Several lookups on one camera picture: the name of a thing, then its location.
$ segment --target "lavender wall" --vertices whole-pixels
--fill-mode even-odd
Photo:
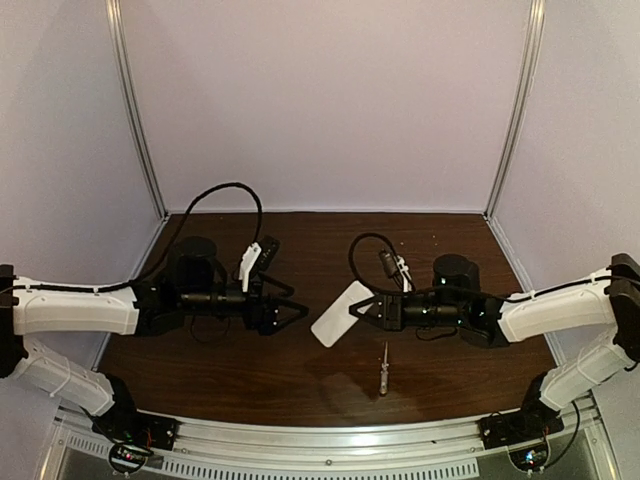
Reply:
[[[140,0],[123,19],[170,210],[482,211],[529,17],[509,0]],[[202,210],[250,210],[242,193]]]

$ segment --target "white wall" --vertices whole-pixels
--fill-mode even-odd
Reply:
[[[269,210],[482,211],[528,1],[123,2],[167,206],[221,181]],[[202,209],[252,209],[241,192]]]
[[[535,85],[497,219],[534,286],[640,260],[640,4],[547,2]],[[559,335],[567,356],[594,330]],[[640,374],[596,389],[623,478],[640,460]]]
[[[102,0],[0,5],[0,262],[58,282],[129,277],[158,226],[143,181]],[[85,365],[101,334],[46,337]],[[2,478],[33,478],[56,410],[0,381]]]

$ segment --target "metal grille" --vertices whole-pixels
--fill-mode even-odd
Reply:
[[[106,458],[110,444],[78,433],[69,435],[69,448],[92,456]],[[172,457],[167,452],[160,468],[148,468],[165,475],[187,480],[464,480],[480,476],[475,458],[437,465],[397,469],[385,472],[336,472],[335,474],[315,472],[272,471],[258,469],[223,467],[220,465]]]

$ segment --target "small screwdriver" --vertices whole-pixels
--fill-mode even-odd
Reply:
[[[384,397],[389,392],[389,342],[384,342],[384,358],[380,370],[380,396]]]

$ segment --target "cable tie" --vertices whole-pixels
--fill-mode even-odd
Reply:
[[[71,364],[69,363],[69,359],[67,357],[64,357],[64,359],[67,362],[67,378],[64,379],[64,381],[58,386],[58,388],[56,388],[53,392],[49,394],[51,398],[55,397],[58,394],[58,392],[62,390],[67,385],[67,383],[69,383],[69,381],[71,380]]]
[[[587,349],[587,347],[583,347],[580,349],[580,353],[578,353],[578,358],[576,360],[576,370],[578,371],[578,373],[580,375],[582,375],[584,378],[586,378],[587,380],[589,380],[591,383],[593,383],[593,386],[595,387],[596,385],[600,385],[600,382],[596,381],[595,378],[592,378],[589,374],[587,374],[583,369],[582,369],[582,361],[584,360],[584,351]]]

